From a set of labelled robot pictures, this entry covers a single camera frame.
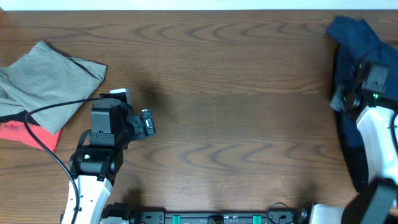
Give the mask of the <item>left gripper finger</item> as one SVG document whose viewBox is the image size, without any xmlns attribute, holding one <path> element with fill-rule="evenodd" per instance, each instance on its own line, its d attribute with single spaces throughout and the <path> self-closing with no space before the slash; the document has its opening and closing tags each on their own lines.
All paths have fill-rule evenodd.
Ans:
<svg viewBox="0 0 398 224">
<path fill-rule="evenodd" d="M 111 94 L 112 98 L 116 98 L 125 102 L 127 104 L 131 104 L 131 94 L 127 88 L 119 88 L 110 90 L 109 93 Z"/>
<path fill-rule="evenodd" d="M 145 123 L 145 131 L 147 136 L 153 136 L 155 134 L 155 125 L 153 122 L 151 110 L 144 109 L 142 112 L 142 118 Z"/>
</svg>

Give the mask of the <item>navy blue shorts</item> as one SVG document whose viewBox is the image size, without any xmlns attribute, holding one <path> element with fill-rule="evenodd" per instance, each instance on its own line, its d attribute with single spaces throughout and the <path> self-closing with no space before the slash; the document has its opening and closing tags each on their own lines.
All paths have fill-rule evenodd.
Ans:
<svg viewBox="0 0 398 224">
<path fill-rule="evenodd" d="M 333 95 L 338 86 L 346 90 L 361 87 L 361 67 L 364 62 L 373 62 L 389 67 L 384 94 L 397 100 L 397 48 L 382 41 L 363 19 L 338 16 L 326 33 L 338 44 L 334 58 Z M 364 143 L 354 117 L 345 114 L 340 105 L 333 106 L 330 102 L 349 176 L 355 191 L 362 192 L 369 180 Z"/>
</svg>

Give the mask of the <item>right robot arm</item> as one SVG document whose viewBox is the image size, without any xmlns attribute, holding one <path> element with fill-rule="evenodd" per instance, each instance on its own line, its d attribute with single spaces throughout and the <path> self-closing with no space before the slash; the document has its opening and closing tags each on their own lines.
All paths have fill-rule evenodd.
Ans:
<svg viewBox="0 0 398 224">
<path fill-rule="evenodd" d="M 316 204 L 309 222 L 385 223 L 397 202 L 397 100 L 365 87 L 338 86 L 331 104 L 340 103 L 356 121 L 368 165 L 368 186 L 345 207 Z"/>
</svg>

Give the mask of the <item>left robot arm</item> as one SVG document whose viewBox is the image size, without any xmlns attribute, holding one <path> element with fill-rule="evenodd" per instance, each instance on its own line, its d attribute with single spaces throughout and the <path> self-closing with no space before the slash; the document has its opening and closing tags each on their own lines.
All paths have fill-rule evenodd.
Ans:
<svg viewBox="0 0 398 224">
<path fill-rule="evenodd" d="M 139 223 L 128 205 L 106 202 L 116 174 L 123 164 L 123 152 L 132 141 L 155 134 L 150 110 L 134 114 L 129 90 L 101 94 L 91 109 L 91 129 L 78 141 L 70 158 L 72 181 L 61 223 Z"/>
</svg>

